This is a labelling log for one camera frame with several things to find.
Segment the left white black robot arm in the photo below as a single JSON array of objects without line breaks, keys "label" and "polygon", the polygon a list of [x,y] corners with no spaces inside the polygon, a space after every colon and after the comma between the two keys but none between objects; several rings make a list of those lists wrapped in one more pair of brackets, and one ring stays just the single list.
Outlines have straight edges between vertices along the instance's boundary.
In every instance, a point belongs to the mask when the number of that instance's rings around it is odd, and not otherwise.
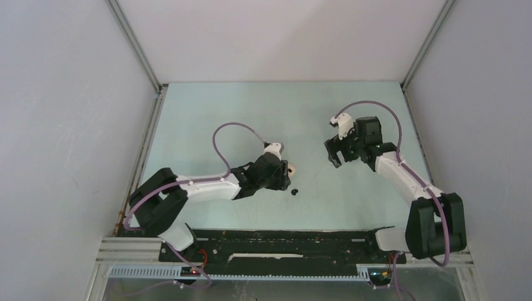
[{"label": "left white black robot arm", "polygon": [[185,205],[249,198],[261,189],[285,191],[294,174],[294,165],[271,153],[231,168],[224,177],[179,177],[165,167],[130,195],[124,229],[160,238],[180,259],[191,261],[197,256],[198,244],[189,225],[178,220]]}]

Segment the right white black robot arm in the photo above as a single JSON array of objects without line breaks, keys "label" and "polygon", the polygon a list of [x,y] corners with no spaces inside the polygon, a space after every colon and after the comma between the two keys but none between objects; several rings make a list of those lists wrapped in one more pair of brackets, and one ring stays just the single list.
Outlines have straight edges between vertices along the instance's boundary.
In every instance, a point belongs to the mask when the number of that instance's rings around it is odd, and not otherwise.
[{"label": "right white black robot arm", "polygon": [[418,176],[392,142],[384,142],[377,117],[356,120],[346,113],[332,117],[337,134],[325,141],[328,159],[339,168],[359,159],[386,179],[409,205],[404,228],[377,230],[364,252],[373,262],[390,251],[412,254],[416,259],[462,251],[467,246],[464,206],[456,193],[445,193]]}]

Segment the beige earbud charging case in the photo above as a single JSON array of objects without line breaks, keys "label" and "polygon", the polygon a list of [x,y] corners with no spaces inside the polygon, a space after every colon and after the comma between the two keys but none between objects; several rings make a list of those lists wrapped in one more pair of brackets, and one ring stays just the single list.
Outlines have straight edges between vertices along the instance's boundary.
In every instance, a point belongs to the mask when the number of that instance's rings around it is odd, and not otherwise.
[{"label": "beige earbud charging case", "polygon": [[293,177],[295,176],[297,169],[295,168],[295,165],[288,163],[287,171],[288,171],[289,177]]}]

